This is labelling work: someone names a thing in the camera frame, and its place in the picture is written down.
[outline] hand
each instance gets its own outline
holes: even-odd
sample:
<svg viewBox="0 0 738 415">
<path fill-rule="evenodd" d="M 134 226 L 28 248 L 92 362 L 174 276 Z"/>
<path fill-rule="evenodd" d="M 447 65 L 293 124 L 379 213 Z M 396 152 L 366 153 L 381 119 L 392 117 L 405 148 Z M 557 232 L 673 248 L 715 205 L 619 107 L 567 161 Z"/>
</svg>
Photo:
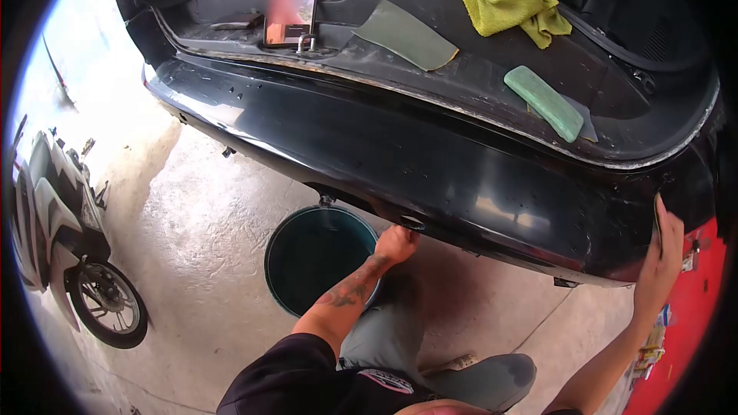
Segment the hand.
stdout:
<svg viewBox="0 0 738 415">
<path fill-rule="evenodd" d="M 661 241 L 659 242 L 658 233 L 654 231 L 633 294 L 632 324 L 649 329 L 682 271 L 684 244 L 684 223 L 667 211 L 661 196 L 657 198 L 656 211 L 661 226 Z"/>
<path fill-rule="evenodd" d="M 374 254 L 383 256 L 392 264 L 402 263 L 414 254 L 420 243 L 420 235 L 406 227 L 394 225 L 379 236 Z"/>
</svg>

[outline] open trunk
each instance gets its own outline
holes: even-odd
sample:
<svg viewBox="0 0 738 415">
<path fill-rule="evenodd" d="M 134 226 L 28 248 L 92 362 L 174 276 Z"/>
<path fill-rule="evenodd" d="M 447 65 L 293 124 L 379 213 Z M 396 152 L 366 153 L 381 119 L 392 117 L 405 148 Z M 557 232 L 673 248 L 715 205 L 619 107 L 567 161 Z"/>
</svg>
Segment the open trunk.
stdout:
<svg viewBox="0 0 738 415">
<path fill-rule="evenodd" d="M 425 73 L 352 30 L 380 0 L 318 0 L 317 51 L 264 48 L 263 26 L 216 31 L 237 13 L 263 12 L 265 0 L 145 0 L 184 51 L 311 70 L 394 90 L 470 116 L 577 158 L 637 169 L 679 152 L 711 114 L 719 83 L 703 38 L 682 0 L 560 0 L 574 26 L 540 50 L 518 27 L 480 36 L 462 0 L 389 0 L 460 52 Z M 562 95 L 587 106 L 599 142 L 564 142 L 503 83 L 528 66 Z"/>
</svg>

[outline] yellow microfiber towel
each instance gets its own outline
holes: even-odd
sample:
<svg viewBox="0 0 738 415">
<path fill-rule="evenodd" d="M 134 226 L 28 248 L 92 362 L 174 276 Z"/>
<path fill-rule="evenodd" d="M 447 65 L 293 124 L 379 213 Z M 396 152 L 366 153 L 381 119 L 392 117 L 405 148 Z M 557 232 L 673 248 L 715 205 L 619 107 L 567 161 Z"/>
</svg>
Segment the yellow microfiber towel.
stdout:
<svg viewBox="0 0 738 415">
<path fill-rule="evenodd" d="M 519 25 L 543 49 L 552 35 L 571 34 L 571 24 L 558 14 L 558 0 L 464 0 L 464 4 L 484 37 Z"/>
</svg>

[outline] leg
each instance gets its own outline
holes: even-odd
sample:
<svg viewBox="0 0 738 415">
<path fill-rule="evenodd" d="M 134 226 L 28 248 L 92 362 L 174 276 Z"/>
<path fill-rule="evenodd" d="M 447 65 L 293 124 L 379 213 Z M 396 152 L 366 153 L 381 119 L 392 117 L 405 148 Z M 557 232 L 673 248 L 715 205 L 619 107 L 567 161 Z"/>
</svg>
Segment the leg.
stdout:
<svg viewBox="0 0 738 415">
<path fill-rule="evenodd" d="M 408 275 L 385 276 L 383 282 L 375 306 L 362 314 L 341 344 L 336 368 L 385 367 L 424 384 L 416 365 L 423 341 L 419 286 Z"/>
<path fill-rule="evenodd" d="M 498 411 L 521 401 L 535 379 L 536 366 L 526 355 L 492 356 L 463 370 L 426 376 L 429 387 L 442 396 Z"/>
</svg>

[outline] motorcycle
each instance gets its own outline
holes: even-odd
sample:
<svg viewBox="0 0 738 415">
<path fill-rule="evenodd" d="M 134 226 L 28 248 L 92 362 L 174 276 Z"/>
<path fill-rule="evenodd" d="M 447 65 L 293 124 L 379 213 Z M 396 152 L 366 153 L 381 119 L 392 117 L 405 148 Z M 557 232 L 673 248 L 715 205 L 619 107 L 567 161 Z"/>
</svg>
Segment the motorcycle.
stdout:
<svg viewBox="0 0 738 415">
<path fill-rule="evenodd" d="M 95 194 L 84 164 L 95 142 L 88 141 L 80 161 L 73 149 L 64 152 L 56 128 L 42 130 L 33 138 L 26 162 L 17 154 L 25 122 L 23 118 L 10 150 L 14 168 L 10 225 L 21 280 L 32 291 L 51 290 L 64 318 L 78 332 L 72 307 L 102 342 L 133 348 L 146 336 L 148 313 L 133 284 L 110 263 L 100 213 L 106 208 L 108 183 Z"/>
</svg>

